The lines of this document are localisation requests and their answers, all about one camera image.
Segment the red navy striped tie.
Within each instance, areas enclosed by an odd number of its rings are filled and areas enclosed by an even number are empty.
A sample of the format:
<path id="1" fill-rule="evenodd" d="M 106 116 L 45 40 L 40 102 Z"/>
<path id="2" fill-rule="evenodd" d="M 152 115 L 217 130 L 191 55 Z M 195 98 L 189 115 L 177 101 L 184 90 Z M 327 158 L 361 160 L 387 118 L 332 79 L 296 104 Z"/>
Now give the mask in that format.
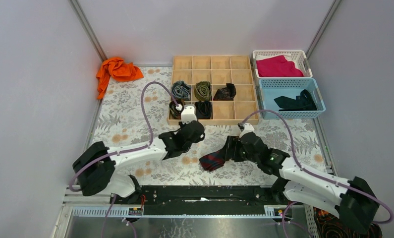
<path id="1" fill-rule="evenodd" d="M 203 170 L 212 172 L 224 166 L 226 149 L 220 149 L 216 152 L 204 155 L 199 159 Z"/>

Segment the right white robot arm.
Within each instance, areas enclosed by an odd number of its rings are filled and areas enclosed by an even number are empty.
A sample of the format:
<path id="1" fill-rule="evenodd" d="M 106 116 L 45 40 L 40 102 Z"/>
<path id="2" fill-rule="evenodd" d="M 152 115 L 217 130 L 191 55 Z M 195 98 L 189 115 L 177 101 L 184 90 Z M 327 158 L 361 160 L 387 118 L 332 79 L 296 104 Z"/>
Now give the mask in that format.
<path id="1" fill-rule="evenodd" d="M 366 234 L 371 227 L 379 205 L 364 179 L 340 178 L 297 165 L 288 153 L 269 148 L 253 132 L 241 137 L 228 136 L 224 148 L 227 161 L 250 161 L 264 173 L 277 177 L 271 187 L 275 203 L 289 200 L 319 208 L 360 234 Z"/>

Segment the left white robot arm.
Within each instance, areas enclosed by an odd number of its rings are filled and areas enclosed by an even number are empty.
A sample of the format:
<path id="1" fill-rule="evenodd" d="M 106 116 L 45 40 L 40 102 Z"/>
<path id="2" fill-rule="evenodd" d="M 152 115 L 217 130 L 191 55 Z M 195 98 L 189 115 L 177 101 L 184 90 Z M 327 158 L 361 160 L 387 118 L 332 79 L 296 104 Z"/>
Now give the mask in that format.
<path id="1" fill-rule="evenodd" d="M 72 164 L 75 180 L 80 186 L 69 189 L 92 196 L 100 192 L 114 193 L 127 203 L 140 199 L 139 184 L 134 176 L 118 177 L 117 170 L 148 161 L 176 158 L 189 151 L 193 144 L 205 138 L 205 128 L 198 121 L 180 124 L 180 128 L 160 134 L 150 145 L 107 147 L 102 141 L 93 143 Z"/>

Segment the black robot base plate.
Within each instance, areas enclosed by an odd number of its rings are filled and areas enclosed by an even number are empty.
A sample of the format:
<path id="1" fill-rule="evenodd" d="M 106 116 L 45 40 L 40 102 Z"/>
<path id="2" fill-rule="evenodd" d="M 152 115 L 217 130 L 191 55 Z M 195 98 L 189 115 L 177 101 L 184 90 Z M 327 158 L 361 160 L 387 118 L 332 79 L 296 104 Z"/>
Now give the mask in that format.
<path id="1" fill-rule="evenodd" d="M 286 207 L 290 201 L 270 186 L 179 186 L 144 185 L 128 198 L 117 196 L 110 201 L 116 205 L 148 206 L 278 206 Z"/>

